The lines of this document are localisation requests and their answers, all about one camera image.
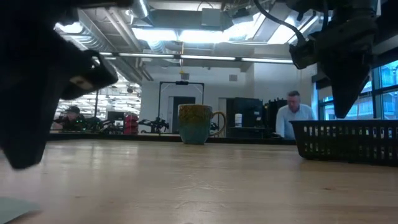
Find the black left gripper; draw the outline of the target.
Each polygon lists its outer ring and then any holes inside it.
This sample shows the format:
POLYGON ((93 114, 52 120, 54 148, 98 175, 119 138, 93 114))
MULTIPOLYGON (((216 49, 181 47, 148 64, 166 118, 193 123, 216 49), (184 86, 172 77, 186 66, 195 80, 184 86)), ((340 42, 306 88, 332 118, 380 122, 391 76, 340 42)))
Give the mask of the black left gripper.
POLYGON ((59 98, 93 91, 92 54, 55 25, 78 20, 92 1, 1 1, 1 149, 15 170, 42 160, 59 98))

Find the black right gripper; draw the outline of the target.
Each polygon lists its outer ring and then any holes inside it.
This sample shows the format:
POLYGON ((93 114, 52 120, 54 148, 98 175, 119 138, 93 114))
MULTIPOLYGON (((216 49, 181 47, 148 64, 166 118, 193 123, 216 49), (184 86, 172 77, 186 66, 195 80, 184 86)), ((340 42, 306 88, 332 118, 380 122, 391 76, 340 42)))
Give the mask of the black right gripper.
MULTIPOLYGON (((337 7, 327 28, 315 37, 315 52, 318 57, 354 52, 371 54, 376 32, 373 8, 337 7)), ((369 81, 371 58, 365 55, 326 58, 320 66, 331 83, 335 116, 345 118, 369 81)))

